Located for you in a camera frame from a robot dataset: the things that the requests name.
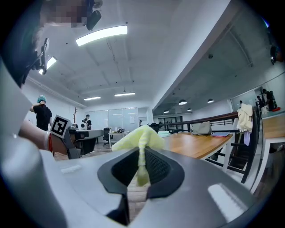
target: purple cloth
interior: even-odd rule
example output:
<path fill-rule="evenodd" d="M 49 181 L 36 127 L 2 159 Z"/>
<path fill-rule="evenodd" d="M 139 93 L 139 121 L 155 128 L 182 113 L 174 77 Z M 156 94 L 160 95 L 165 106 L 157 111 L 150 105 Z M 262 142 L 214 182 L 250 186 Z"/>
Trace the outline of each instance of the purple cloth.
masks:
<path fill-rule="evenodd" d="M 244 143 L 245 145 L 249 145 L 249 141 L 250 141 L 250 132 L 247 130 L 244 132 Z"/>

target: stacked plate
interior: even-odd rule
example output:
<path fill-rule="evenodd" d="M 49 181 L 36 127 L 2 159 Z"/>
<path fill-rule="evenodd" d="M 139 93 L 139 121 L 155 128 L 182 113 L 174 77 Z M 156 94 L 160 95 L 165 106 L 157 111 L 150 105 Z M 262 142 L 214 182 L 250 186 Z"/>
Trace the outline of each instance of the stacked plate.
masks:
<path fill-rule="evenodd" d="M 170 136 L 171 134 L 169 133 L 169 131 L 167 130 L 163 130 L 163 131 L 159 131 L 159 136 L 160 137 L 168 137 Z"/>

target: wooden tabletop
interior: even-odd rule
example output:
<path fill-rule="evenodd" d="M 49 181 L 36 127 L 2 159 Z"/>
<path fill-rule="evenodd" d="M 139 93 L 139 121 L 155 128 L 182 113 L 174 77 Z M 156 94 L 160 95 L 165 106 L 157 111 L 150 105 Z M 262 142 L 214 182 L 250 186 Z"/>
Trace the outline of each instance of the wooden tabletop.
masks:
<path fill-rule="evenodd" d="M 285 137 L 285 115 L 262 120 L 264 138 Z"/>
<path fill-rule="evenodd" d="M 201 159 L 225 144 L 232 134 L 227 137 L 191 135 L 191 133 L 172 134 L 165 137 L 166 149 L 172 152 Z"/>

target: white cloth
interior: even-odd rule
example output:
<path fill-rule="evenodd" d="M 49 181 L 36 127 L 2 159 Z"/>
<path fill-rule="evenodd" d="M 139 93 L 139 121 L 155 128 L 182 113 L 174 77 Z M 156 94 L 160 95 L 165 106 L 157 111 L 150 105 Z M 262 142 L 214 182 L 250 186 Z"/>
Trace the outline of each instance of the white cloth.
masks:
<path fill-rule="evenodd" d="M 249 131 L 252 132 L 252 106 L 246 105 L 244 103 L 241 104 L 241 108 L 237 111 L 237 115 L 239 117 L 239 121 L 237 123 L 237 129 L 240 132 Z"/>

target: white table leg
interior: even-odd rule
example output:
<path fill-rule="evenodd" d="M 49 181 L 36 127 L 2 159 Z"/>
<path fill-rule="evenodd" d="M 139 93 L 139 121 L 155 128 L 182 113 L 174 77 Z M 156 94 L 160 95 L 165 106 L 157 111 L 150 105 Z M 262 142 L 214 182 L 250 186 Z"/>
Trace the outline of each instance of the white table leg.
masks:
<path fill-rule="evenodd" d="M 224 157 L 224 165 L 223 165 L 223 171 L 224 172 L 227 172 L 227 169 L 228 169 L 228 162 L 230 160 L 230 155 L 231 155 L 231 143 L 232 141 L 229 140 L 228 143 L 223 147 L 221 153 L 223 152 L 224 150 L 224 153 L 225 153 L 225 157 Z"/>
<path fill-rule="evenodd" d="M 267 159 L 268 159 L 268 154 L 269 154 L 269 149 L 270 149 L 270 140 L 268 139 L 263 139 L 265 140 L 265 146 L 264 146 L 264 153 L 263 153 L 263 159 L 262 159 L 262 162 L 261 162 L 261 166 L 260 166 L 260 169 L 258 171 L 258 175 L 257 175 L 257 178 L 253 184 L 253 187 L 251 188 L 250 192 L 253 194 L 262 178 L 262 175 L 264 173 L 264 169 L 265 169 L 265 166 L 266 166 L 266 163 L 267 163 Z"/>
<path fill-rule="evenodd" d="M 111 135 L 109 134 L 109 146 L 111 148 Z"/>

